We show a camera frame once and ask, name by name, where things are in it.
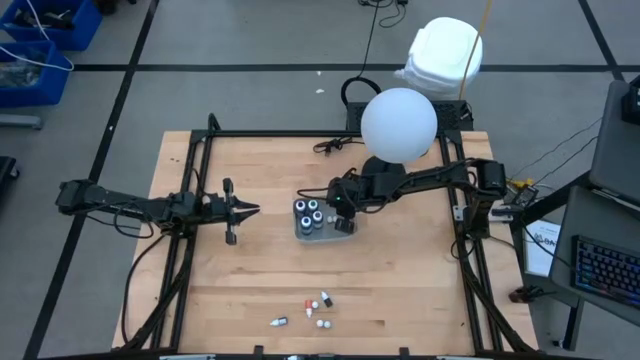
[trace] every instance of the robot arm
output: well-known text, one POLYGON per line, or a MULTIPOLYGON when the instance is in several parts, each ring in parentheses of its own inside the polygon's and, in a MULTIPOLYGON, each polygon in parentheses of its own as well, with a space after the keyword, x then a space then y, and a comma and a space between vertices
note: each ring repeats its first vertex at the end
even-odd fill
POLYGON ((453 186, 472 200, 462 214, 465 230, 472 236, 486 237, 491 206, 506 194, 504 165, 492 160, 465 159, 408 174, 380 171, 357 175, 353 170, 331 180, 327 190, 327 204, 341 217, 336 229, 346 233, 354 232, 353 218, 357 212, 376 213, 402 196, 453 186), (470 168, 476 170, 475 185, 469 182, 470 168))
POLYGON ((163 232, 185 233, 192 225, 227 223, 226 242, 236 244, 234 226, 260 211, 259 206, 238 200, 233 195, 233 183, 223 180, 224 199, 218 194, 204 194, 198 198, 192 192, 169 194, 167 197, 147 199, 111 191, 90 180, 73 180, 60 185, 56 200, 58 210, 65 215, 86 214, 92 211, 112 213, 140 221, 152 222, 163 232), (235 209, 247 209, 236 212, 235 209))

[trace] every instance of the keyboard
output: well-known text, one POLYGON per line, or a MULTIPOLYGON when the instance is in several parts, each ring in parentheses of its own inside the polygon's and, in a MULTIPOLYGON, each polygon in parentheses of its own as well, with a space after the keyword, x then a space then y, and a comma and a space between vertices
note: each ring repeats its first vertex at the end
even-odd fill
POLYGON ((576 235, 571 285, 640 309, 640 254, 576 235))

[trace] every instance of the wooden tabletop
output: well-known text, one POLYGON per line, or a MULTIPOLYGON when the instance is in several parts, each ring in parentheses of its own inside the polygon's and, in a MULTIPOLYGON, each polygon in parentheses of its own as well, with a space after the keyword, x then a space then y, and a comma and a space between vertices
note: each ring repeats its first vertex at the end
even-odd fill
MULTIPOLYGON (((463 138, 468 157, 492 158, 486 133, 463 133, 463 138)), ((179 191, 188 139, 188 132, 165 133, 150 197, 179 191)), ((473 354, 460 266, 449 254, 454 235, 446 190, 405 196, 375 215, 358 214, 359 231, 349 241, 298 242, 291 214, 296 190, 326 187, 371 156, 355 144, 330 157, 314 153, 312 146, 325 140, 214 139, 205 190, 222 192, 222 179, 230 177, 236 195, 262 210, 236 228, 236 246, 225 243, 224 224, 199 227, 180 352, 251 353, 263 345, 265 353, 393 355, 409 347, 414 355, 473 354), (324 307, 320 291, 331 295, 333 307, 324 307), (306 299, 321 304, 311 320, 306 299), (288 325, 269 326, 281 316, 288 317, 288 325), (317 328, 318 319, 333 327, 317 328)), ((407 169, 438 165, 436 142, 407 169)), ((491 233, 511 242, 506 225, 492 224, 491 233)), ((151 241, 141 240, 136 256, 151 241)), ((151 251, 133 276, 129 336, 157 303, 168 245, 163 241, 151 251)), ((507 297, 522 285, 514 250, 490 240, 484 245, 495 303, 537 347, 528 306, 507 297)), ((489 348, 486 316, 479 302, 478 307, 489 348)), ((173 314, 171 309, 168 318, 173 314)), ((165 345, 171 323, 165 324, 165 345)), ((116 331, 114 345, 121 344, 116 331)))

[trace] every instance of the white spherical lamp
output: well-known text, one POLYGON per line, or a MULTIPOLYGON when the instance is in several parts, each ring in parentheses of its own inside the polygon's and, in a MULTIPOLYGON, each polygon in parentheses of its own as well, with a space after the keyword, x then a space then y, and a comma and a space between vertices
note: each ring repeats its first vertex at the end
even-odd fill
POLYGON ((437 130, 433 105, 412 89, 381 92, 362 115, 362 139, 367 149, 388 163, 417 160, 429 150, 437 130))

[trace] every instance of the blue plastic crate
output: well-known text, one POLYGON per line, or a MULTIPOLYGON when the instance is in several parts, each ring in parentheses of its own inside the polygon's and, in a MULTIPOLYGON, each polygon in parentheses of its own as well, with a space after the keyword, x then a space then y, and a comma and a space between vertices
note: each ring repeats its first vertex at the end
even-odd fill
MULTIPOLYGON (((72 9, 76 12, 72 20, 73 30, 45 28, 51 41, 55 42, 60 50, 85 50, 89 47, 91 39, 102 21, 102 15, 92 0, 31 0, 31 4, 36 11, 43 9, 63 12, 72 9)), ((0 29, 5 30, 16 41, 45 40, 37 27, 26 28, 11 25, 18 10, 32 12, 26 0, 14 0, 0 18, 0 29)))
MULTIPOLYGON (((18 56, 29 56, 34 51, 41 52, 47 55, 47 64, 63 68, 70 66, 51 41, 10 43, 0 44, 0 46, 18 56)), ((15 59, 0 51, 0 62, 8 61, 15 61, 15 59)), ((33 86, 0 88, 0 108, 57 104, 60 102, 68 77, 68 71, 43 67, 38 82, 33 86)))

